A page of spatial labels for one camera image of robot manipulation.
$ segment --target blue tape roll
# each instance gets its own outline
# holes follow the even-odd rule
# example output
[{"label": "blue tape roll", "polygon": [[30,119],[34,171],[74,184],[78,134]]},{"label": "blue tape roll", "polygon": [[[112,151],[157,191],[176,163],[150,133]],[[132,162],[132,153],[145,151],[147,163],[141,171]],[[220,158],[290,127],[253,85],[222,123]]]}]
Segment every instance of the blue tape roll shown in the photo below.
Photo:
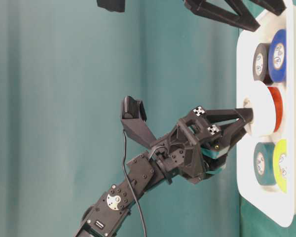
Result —
[{"label": "blue tape roll", "polygon": [[286,30],[279,30],[268,53],[268,71],[272,81],[286,81],[286,56]]},{"label": "blue tape roll", "polygon": [[272,142],[257,143],[253,162],[257,181],[260,185],[275,185],[273,172],[273,152],[275,145]]}]

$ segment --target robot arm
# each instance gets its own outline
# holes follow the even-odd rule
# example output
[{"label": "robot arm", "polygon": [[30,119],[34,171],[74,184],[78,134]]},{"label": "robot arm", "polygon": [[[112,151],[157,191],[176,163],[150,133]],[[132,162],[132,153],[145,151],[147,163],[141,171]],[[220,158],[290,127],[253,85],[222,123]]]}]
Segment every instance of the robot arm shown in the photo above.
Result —
[{"label": "robot arm", "polygon": [[[140,199],[147,191],[180,175],[196,184],[225,165],[228,151],[246,134],[252,109],[205,110],[201,106],[179,119],[170,133],[156,139],[145,124],[142,101],[127,96],[121,104],[121,122],[131,139],[145,151],[127,163],[128,178]],[[218,123],[231,121],[224,125]],[[112,185],[82,217],[74,237],[113,237],[135,204],[125,179]]]}]

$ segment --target green backdrop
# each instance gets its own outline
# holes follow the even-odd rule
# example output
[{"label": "green backdrop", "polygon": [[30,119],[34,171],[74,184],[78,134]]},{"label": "green backdrop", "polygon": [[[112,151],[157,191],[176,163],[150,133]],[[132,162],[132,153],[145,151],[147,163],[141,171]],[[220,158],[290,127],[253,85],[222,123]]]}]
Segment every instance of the green backdrop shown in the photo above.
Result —
[{"label": "green backdrop", "polygon": [[[197,105],[233,108],[237,37],[182,1],[128,0],[118,14],[94,0],[0,0],[0,236],[72,236],[122,181],[125,95],[144,100],[157,137]],[[142,150],[130,141],[128,159]],[[233,150],[214,178],[144,196],[148,235],[284,233],[244,200],[240,229],[235,162]],[[118,236],[142,236],[135,208]]]}]

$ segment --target green tape roll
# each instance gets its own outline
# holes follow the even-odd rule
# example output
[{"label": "green tape roll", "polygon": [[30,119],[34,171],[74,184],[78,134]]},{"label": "green tape roll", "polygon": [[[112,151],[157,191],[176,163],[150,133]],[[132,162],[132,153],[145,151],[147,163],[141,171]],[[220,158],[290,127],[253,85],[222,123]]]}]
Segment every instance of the green tape roll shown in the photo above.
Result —
[{"label": "green tape roll", "polygon": [[273,152],[275,145],[272,142],[257,143],[253,162],[257,181],[260,185],[275,185],[275,177],[273,172]]}]

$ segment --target red tape roll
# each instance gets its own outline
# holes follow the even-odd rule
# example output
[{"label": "red tape roll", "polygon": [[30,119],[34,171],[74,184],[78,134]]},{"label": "red tape roll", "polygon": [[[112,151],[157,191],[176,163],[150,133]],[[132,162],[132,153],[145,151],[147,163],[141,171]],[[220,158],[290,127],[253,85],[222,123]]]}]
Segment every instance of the red tape roll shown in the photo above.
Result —
[{"label": "red tape roll", "polygon": [[276,132],[282,122],[282,117],[283,117],[283,101],[282,101],[282,96],[278,88],[269,86],[268,87],[269,91],[271,92],[274,105],[275,105],[275,112],[276,112],[276,123],[275,123],[275,129],[274,132]]}]

